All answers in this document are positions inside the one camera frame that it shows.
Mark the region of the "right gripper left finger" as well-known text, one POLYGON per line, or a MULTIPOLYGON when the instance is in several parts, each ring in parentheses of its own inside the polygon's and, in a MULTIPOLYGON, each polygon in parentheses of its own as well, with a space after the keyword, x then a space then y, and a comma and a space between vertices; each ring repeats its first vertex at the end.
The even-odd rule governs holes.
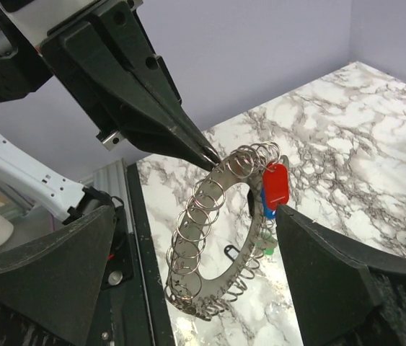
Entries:
POLYGON ((84 345, 114 230, 114 209, 103 206, 0 253, 0 303, 65 341, 84 345))

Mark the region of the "black key tag with key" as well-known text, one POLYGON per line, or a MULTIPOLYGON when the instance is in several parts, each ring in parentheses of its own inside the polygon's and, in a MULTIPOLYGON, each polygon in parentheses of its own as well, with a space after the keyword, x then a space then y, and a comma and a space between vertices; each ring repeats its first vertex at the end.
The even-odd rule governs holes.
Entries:
POLYGON ((240 250, 233 244, 229 244, 224 247, 225 256, 228 257, 232 262, 234 262, 237 259, 239 253, 240 250))

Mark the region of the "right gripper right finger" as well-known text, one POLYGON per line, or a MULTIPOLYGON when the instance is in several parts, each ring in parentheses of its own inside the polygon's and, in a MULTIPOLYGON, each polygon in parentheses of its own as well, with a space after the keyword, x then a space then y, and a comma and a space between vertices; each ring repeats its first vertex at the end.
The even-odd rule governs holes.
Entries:
POLYGON ((283 205, 276 231, 304 345, 406 345, 406 259, 283 205))

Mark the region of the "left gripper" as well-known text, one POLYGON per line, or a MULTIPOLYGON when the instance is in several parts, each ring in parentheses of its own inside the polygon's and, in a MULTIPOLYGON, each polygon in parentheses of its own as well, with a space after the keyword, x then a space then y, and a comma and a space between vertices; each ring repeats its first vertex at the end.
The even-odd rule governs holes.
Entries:
POLYGON ((221 159, 181 105, 164 59, 136 13, 142 1, 0 1, 99 130, 115 140, 210 171, 221 159))

